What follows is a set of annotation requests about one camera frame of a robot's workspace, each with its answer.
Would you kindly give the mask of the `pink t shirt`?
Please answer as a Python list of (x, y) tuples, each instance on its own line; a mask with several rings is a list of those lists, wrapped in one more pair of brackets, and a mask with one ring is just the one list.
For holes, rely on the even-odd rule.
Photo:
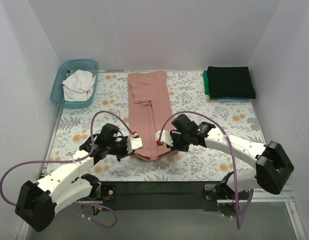
[(156, 133), (173, 114), (167, 88), (167, 72), (130, 73), (127, 77), (128, 123), (142, 139), (143, 147), (135, 151), (144, 161), (155, 161), (171, 151), (156, 143)]

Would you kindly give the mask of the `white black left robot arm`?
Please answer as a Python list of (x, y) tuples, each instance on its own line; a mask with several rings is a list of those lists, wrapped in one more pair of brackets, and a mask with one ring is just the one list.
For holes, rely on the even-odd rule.
[(108, 155), (122, 159), (133, 153), (131, 138), (110, 123), (93, 134), (74, 153), (69, 163), (62, 164), (49, 175), (20, 189), (14, 212), (35, 231), (47, 228), (56, 214), (80, 199), (104, 201), (110, 188), (86, 171)]

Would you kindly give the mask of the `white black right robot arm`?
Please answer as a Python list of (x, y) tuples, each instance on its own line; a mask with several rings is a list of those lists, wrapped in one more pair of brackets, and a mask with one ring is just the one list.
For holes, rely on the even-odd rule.
[(210, 195), (217, 199), (234, 199), (236, 193), (263, 189), (279, 195), (295, 167), (282, 145), (276, 141), (269, 144), (252, 142), (234, 135), (226, 136), (214, 124), (196, 124), (185, 114), (172, 121), (174, 130), (170, 132), (173, 151), (187, 152), (191, 145), (218, 150), (234, 156), (252, 168), (235, 173), (233, 170), (210, 189)]

